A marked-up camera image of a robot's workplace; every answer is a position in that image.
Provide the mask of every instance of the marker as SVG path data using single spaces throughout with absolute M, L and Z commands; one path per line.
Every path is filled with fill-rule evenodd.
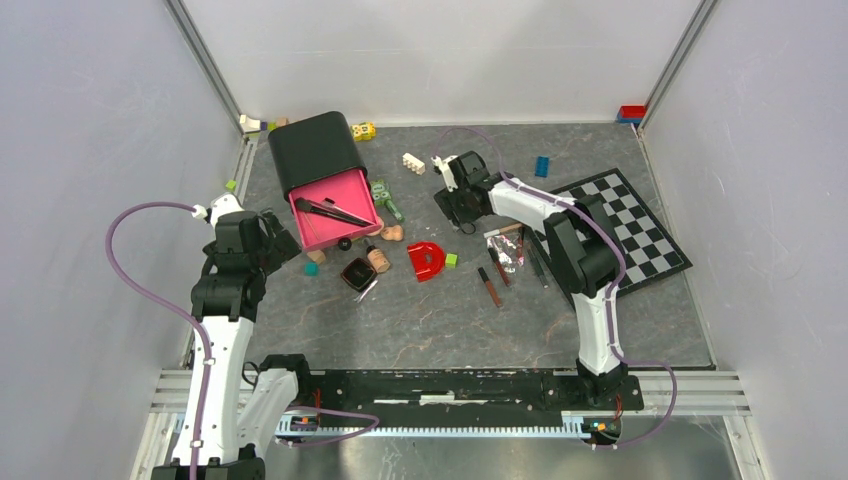
M 507 233 L 507 232 L 511 232 L 513 230 L 518 230 L 519 228 L 521 228 L 522 225 L 524 225 L 524 224 L 523 223 L 513 223 L 512 225 L 508 225 L 506 227 L 499 228 L 497 230 L 491 230 L 489 232 L 484 233 L 483 238 L 494 237 L 495 235 L 501 235 L 501 234 L 504 234 L 504 233 Z
M 509 286 L 509 277 L 506 276 L 506 270 L 503 269 L 503 265 L 501 265 L 501 261 L 498 259 L 498 252 L 489 247 L 489 256 L 492 257 L 492 261 L 495 262 L 495 268 L 498 269 L 498 273 L 501 274 L 501 279 L 504 281 L 504 285 Z
M 492 281 L 489 280 L 489 276 L 486 275 L 486 271 L 483 270 L 483 267 L 477 269 L 477 272 L 480 273 L 480 278 L 483 280 L 483 283 L 486 285 L 486 289 L 489 291 L 489 295 L 492 296 L 492 301 L 495 302 L 495 306 L 498 308 L 503 307 L 501 303 L 501 299 L 498 297 L 498 292 L 495 291 L 495 286 L 492 285 Z

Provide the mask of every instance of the wooden block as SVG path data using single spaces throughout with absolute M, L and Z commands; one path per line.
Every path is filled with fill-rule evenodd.
M 324 263 L 324 260 L 327 259 L 327 256 L 324 255 L 322 250 L 315 250 L 313 252 L 306 252 L 306 256 L 309 257 L 313 262 L 318 265 Z

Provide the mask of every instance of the blue lego brick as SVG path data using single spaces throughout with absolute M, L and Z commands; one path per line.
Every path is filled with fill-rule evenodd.
M 548 157 L 536 158 L 537 177 L 548 178 L 548 163 L 550 163 L 550 159 Z
M 616 123 L 635 123 L 635 124 L 638 125 L 638 124 L 642 123 L 642 117 L 622 118 L 621 114 L 619 113 L 618 115 L 615 116 L 615 122 Z

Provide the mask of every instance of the white wall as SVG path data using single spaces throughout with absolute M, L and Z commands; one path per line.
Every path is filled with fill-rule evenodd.
M 120 283 L 104 234 L 209 201 L 238 136 L 158 1 L 4 2 L 0 85 L 2 476 L 126 478 L 187 327 Z M 138 216 L 119 260 L 188 306 L 208 227 Z
M 380 124 L 612 120 L 697 0 L 186 0 L 241 109 Z
M 846 25 L 842 0 L 720 2 L 646 131 L 777 479 L 845 478 Z

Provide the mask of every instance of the small brush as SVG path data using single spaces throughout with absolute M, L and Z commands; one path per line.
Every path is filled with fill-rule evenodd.
M 304 213 L 321 215 L 322 217 L 332 218 L 333 220 L 348 223 L 351 225 L 356 225 L 357 227 L 369 227 L 373 225 L 371 222 L 366 222 L 359 218 L 351 217 L 350 215 L 328 210 L 326 207 L 317 206 L 303 197 L 298 198 L 294 201 L 294 208 Z

